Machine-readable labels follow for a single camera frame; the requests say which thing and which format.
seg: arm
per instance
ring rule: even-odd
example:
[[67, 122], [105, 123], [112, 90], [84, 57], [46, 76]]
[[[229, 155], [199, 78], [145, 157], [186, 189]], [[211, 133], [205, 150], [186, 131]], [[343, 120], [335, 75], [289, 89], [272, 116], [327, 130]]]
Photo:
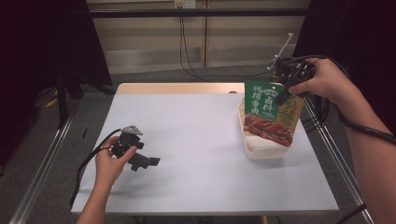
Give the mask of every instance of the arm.
[[[329, 60], [310, 59], [314, 78], [290, 88], [290, 93], [310, 91], [329, 98], [346, 119], [390, 133], [359, 89]], [[396, 145], [346, 128], [355, 174], [375, 223], [396, 223]]]
[[96, 178], [90, 198], [82, 210], [77, 223], [104, 223], [108, 195], [111, 187], [120, 176], [125, 163], [136, 153], [137, 148], [130, 148], [121, 158], [111, 158], [112, 153], [108, 149], [119, 138], [109, 138], [103, 144], [103, 150], [96, 155]]

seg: person's right hand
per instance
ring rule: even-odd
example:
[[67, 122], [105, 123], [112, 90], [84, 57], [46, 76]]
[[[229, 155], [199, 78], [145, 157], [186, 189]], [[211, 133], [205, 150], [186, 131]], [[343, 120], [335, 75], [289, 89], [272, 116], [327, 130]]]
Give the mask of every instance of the person's right hand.
[[289, 88], [292, 94], [309, 91], [312, 94], [326, 97], [335, 104], [345, 101], [357, 87], [330, 60], [312, 58], [306, 60], [316, 67], [315, 76], [306, 82]]
[[102, 150], [96, 155], [96, 187], [111, 188], [120, 176], [125, 163], [136, 153], [137, 147], [130, 147], [120, 158], [112, 158], [113, 153], [109, 149], [113, 146], [118, 136], [113, 136], [104, 142]]

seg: white table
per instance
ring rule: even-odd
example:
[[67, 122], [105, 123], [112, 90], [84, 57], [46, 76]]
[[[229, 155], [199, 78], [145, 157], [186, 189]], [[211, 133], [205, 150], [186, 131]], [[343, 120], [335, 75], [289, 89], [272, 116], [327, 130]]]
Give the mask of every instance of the white table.
[[[127, 164], [106, 212], [242, 216], [338, 210], [301, 122], [282, 159], [252, 161], [245, 156], [238, 124], [243, 94], [227, 93], [243, 89], [242, 83], [120, 85], [96, 144], [133, 124], [144, 133], [139, 153], [161, 161], [137, 172]], [[94, 177], [92, 160], [72, 212], [82, 211]]]

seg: controller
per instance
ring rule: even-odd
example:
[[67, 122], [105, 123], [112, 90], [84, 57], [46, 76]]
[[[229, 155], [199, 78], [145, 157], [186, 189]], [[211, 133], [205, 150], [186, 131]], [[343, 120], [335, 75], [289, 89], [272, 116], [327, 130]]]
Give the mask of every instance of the controller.
[[[143, 135], [135, 126], [128, 127], [121, 131], [119, 140], [114, 144], [111, 151], [117, 158], [122, 157], [130, 147], [137, 147], [142, 149], [145, 145], [140, 142], [140, 138], [137, 135]], [[135, 153], [128, 163], [132, 164], [131, 170], [137, 171], [139, 167], [147, 169], [149, 166], [157, 166], [160, 162], [160, 158], [148, 158], [139, 153]]]
[[[285, 67], [279, 68], [279, 71], [282, 72], [281, 76], [288, 77], [287, 82], [284, 83], [283, 91], [276, 97], [276, 102], [279, 105], [285, 104], [291, 96], [291, 93], [289, 93], [290, 87], [305, 82], [314, 76], [314, 73], [312, 72], [313, 67], [313, 64], [302, 61], [299, 63], [293, 63], [292, 66], [289, 65], [286, 69]], [[297, 96], [301, 98], [304, 98], [306, 95], [307, 92], [297, 94]]]

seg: plastic container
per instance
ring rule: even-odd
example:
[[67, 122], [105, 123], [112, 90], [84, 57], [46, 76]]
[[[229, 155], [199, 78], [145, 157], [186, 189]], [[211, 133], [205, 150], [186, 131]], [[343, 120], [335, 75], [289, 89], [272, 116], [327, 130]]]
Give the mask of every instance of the plastic container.
[[239, 124], [245, 145], [245, 154], [251, 160], [280, 159], [290, 147], [284, 147], [274, 141], [244, 132], [245, 100], [239, 106]]

